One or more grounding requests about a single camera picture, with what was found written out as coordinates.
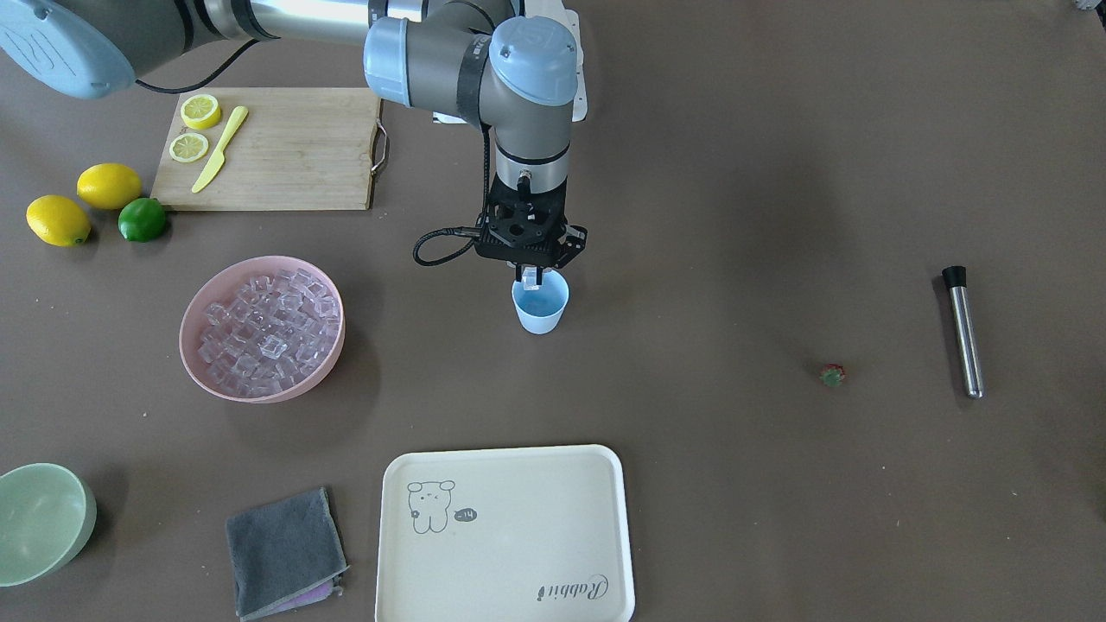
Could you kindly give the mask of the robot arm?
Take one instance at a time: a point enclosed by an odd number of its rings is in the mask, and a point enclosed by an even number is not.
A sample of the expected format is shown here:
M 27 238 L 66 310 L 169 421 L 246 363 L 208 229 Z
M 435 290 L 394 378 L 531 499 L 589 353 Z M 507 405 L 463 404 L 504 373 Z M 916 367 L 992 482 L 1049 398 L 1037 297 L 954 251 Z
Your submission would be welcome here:
M 513 265 L 538 291 L 586 243 L 564 215 L 570 126 L 581 107 L 574 31 L 526 1 L 4 1 L 3 51 L 75 99 L 103 99 L 194 48 L 221 40 L 362 44 L 385 101 L 481 129 L 479 256 Z

